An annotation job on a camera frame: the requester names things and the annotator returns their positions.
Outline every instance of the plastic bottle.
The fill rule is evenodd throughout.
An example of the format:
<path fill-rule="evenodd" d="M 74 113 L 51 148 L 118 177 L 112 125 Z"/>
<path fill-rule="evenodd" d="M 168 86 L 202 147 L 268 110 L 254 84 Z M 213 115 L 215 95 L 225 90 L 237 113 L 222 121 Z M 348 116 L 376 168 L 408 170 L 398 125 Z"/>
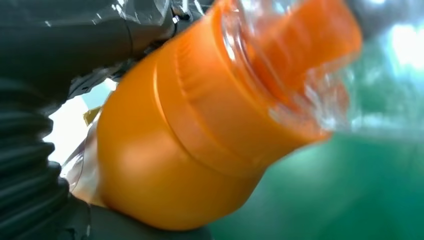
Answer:
<path fill-rule="evenodd" d="M 103 202 L 166 230 L 241 207 L 275 161 L 349 121 L 351 93 L 332 73 L 360 55 L 359 16 L 344 0 L 219 1 L 104 105 Z"/>

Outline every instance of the black hose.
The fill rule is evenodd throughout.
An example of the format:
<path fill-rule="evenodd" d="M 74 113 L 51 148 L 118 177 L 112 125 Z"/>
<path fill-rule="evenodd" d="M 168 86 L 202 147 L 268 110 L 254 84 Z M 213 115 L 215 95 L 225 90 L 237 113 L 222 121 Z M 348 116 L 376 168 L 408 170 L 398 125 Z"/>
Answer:
<path fill-rule="evenodd" d="M 43 114 L 48 104 L 31 84 L 0 78 L 0 240 L 57 239 L 68 229 L 76 200 L 59 178 L 61 166 L 48 161 L 54 150 L 43 142 L 53 127 Z"/>

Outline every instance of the plastic bag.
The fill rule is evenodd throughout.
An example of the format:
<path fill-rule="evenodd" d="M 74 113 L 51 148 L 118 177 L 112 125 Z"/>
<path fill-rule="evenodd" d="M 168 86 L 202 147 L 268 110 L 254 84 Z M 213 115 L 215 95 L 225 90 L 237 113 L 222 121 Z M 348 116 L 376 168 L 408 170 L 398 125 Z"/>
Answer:
<path fill-rule="evenodd" d="M 60 177 L 69 183 L 69 191 L 88 203 L 103 206 L 98 194 L 96 126 L 99 113 L 88 126 L 86 139 L 75 149 L 62 165 Z"/>
<path fill-rule="evenodd" d="M 171 5 L 177 16 L 182 14 L 204 16 L 213 2 L 214 0 L 171 0 Z"/>
<path fill-rule="evenodd" d="M 170 0 L 6 0 L 0 1 L 0 26 L 96 25 L 124 19 L 161 25 Z"/>

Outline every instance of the white light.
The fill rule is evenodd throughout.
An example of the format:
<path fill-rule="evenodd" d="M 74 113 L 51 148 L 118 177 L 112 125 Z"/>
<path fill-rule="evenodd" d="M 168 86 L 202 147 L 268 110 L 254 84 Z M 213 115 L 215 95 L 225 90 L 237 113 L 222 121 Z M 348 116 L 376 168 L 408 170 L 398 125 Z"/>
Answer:
<path fill-rule="evenodd" d="M 392 47 L 401 65 L 424 68 L 424 29 L 397 25 L 392 32 Z"/>
<path fill-rule="evenodd" d="M 115 7 L 116 7 L 116 10 L 118 11 L 118 13 L 122 13 L 122 7 L 121 6 L 119 6 L 119 5 L 115 5 Z"/>
<path fill-rule="evenodd" d="M 182 11 L 185 14 L 189 12 L 189 0 L 182 0 Z"/>
<path fill-rule="evenodd" d="M 54 152 L 48 156 L 50 161 L 62 165 L 87 137 L 88 129 L 83 114 L 88 110 L 83 97 L 76 96 L 65 102 L 59 110 L 49 116 L 54 122 L 53 131 L 43 140 L 55 145 Z"/>
<path fill-rule="evenodd" d="M 231 36 L 231 35 L 227 35 L 226 36 L 226 41 L 224 41 L 224 45 L 225 45 L 225 48 L 227 50 L 228 57 L 231 60 L 235 60 L 236 59 L 236 54 L 233 51 L 233 46 L 235 45 L 235 39 L 234 39 L 234 37 Z"/>
<path fill-rule="evenodd" d="M 104 80 L 104 84 L 106 85 L 107 88 L 109 88 L 111 91 L 115 91 L 117 89 L 117 85 L 118 83 L 113 81 L 110 78 L 106 78 Z"/>
<path fill-rule="evenodd" d="M 194 5 L 196 6 L 196 9 L 200 14 L 205 15 L 205 13 L 203 12 L 202 6 L 200 5 L 198 0 L 194 0 Z"/>
<path fill-rule="evenodd" d="M 369 0 L 373 4 L 384 4 L 386 0 Z"/>

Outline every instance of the green background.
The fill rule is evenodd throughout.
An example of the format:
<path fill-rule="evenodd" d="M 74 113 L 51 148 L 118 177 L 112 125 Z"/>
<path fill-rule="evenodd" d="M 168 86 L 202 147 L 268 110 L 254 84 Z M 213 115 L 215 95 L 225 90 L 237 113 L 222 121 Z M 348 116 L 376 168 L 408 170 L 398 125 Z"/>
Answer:
<path fill-rule="evenodd" d="M 424 240 L 420 145 L 335 135 L 275 165 L 215 240 Z"/>

